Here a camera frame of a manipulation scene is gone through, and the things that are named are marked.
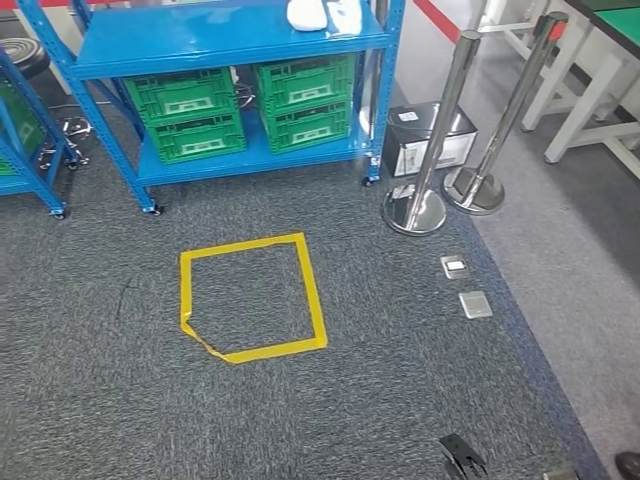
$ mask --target green plastic crate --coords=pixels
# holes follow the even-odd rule
[[[198,160],[239,152],[247,147],[240,113],[237,110],[175,125],[148,127],[147,131],[164,163]]]
[[[275,116],[260,104],[260,117],[272,152],[289,152],[348,136],[351,99]]]
[[[238,109],[229,68],[125,79],[146,126],[198,120]]]
[[[30,157],[45,141],[46,137],[45,130],[20,92],[8,82],[0,80],[0,97],[2,97],[7,105],[9,115],[17,130],[18,137],[26,155]],[[0,124],[0,133],[6,135],[4,130],[5,127]],[[2,156],[0,161],[7,163],[7,159],[3,159]]]
[[[9,162],[6,160],[2,160],[2,156],[0,156],[0,176],[7,176],[7,175],[15,175],[16,172],[14,171],[14,167],[11,166]]]
[[[350,99],[355,54],[327,55],[254,67],[267,115]]]

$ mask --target green table top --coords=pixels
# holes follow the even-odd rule
[[[640,47],[640,7],[606,10],[597,15]]]
[[[640,0],[565,0],[629,53],[640,58]]]

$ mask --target metal floor plate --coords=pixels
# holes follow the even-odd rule
[[[474,318],[485,318],[494,315],[485,292],[459,293],[458,296],[466,318],[472,320]]]
[[[450,280],[467,278],[471,276],[469,266],[462,255],[451,255],[450,257],[440,257],[440,263],[445,270],[445,275]]]

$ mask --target black box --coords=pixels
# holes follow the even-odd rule
[[[392,175],[399,177],[420,170],[439,106],[440,102],[429,102],[389,110],[383,159]],[[463,165],[476,135],[478,129],[457,107],[435,168]]]

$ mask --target red barrier tape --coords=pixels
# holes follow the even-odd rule
[[[420,10],[426,15],[429,20],[433,22],[445,37],[453,43],[457,43],[460,38],[460,29],[454,22],[447,18],[444,13],[437,9],[435,5],[431,3],[430,0],[414,0],[414,3],[418,6]]]

